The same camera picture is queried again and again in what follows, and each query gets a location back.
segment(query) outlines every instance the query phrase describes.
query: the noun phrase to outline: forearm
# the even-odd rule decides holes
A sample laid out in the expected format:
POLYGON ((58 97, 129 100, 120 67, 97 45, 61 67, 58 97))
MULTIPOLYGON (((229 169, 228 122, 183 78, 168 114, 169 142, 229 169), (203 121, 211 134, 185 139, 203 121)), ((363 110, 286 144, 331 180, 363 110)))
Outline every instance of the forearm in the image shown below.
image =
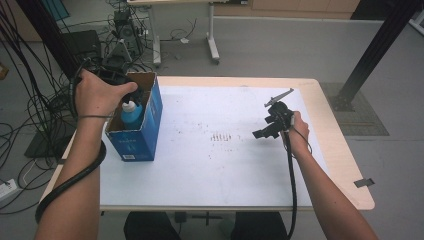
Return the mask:
MULTIPOLYGON (((104 120, 82 119, 55 187, 90 165, 100 149, 104 120)), ((96 239, 100 171, 94 170, 55 199, 41 218, 37 239, 96 239)))
POLYGON ((361 213, 324 173, 309 153, 298 163, 318 221, 328 239, 377 239, 361 213))

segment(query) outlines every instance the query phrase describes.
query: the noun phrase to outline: hand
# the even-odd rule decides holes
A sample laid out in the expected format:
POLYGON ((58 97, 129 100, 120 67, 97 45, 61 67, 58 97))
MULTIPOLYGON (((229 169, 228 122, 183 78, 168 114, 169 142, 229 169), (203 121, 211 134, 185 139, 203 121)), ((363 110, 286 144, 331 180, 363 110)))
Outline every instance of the hand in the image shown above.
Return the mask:
POLYGON ((308 135, 308 124, 302 120, 300 112, 294 111, 294 125, 290 128, 289 131, 290 144, 294 156, 297 157, 304 153, 309 154, 307 142, 308 135))
POLYGON ((76 87, 75 104, 79 116, 107 116, 113 112, 127 93, 137 90, 134 82, 112 86, 83 69, 82 80, 76 87))

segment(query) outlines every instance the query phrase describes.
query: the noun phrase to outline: white bottle cap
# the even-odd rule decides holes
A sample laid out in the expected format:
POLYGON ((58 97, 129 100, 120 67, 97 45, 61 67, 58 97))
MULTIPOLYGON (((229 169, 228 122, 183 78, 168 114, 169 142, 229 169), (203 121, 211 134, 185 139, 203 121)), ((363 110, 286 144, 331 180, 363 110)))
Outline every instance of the white bottle cap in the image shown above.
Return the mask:
POLYGON ((128 103, 122 103, 122 110, 124 110, 124 112, 134 112, 135 103, 133 101, 129 101, 128 103))

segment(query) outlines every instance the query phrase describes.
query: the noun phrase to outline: right hand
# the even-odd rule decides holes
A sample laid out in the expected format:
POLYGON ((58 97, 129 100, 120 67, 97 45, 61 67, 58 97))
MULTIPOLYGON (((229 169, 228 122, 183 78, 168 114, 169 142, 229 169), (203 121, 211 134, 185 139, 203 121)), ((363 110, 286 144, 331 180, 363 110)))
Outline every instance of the right hand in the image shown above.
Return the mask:
POLYGON ((310 154, 307 142, 309 135, 308 124, 302 120, 300 112, 294 111, 293 113, 294 125, 289 131, 292 153, 295 157, 305 153, 310 154))

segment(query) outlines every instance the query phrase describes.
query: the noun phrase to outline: person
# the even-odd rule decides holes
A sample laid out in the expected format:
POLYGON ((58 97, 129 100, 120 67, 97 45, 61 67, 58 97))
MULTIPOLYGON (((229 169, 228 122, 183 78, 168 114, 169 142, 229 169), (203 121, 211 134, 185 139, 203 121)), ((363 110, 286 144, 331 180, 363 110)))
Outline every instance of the person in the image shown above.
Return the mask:
MULTIPOLYGON (((55 187, 97 157, 105 123, 105 118, 101 116, 109 115, 125 94, 137 89, 135 83, 110 86, 85 70, 81 72, 81 78, 82 81, 76 88, 77 111, 79 116, 91 117, 79 119, 72 147, 55 187)), ((300 112, 295 112, 294 115, 293 127, 297 131, 289 132, 292 153, 299 164, 325 236, 328 239, 377 239, 365 218, 315 161, 305 141, 309 135, 308 124, 302 120, 300 112)), ((47 207, 39 222, 35 239, 97 239, 99 196, 100 171, 96 169, 47 207)), ((150 239, 180 239, 166 213, 131 212, 124 232, 127 239, 149 239, 149 236, 150 239)), ((284 223, 278 212, 236 213, 231 236, 234 240, 286 237, 284 223)))

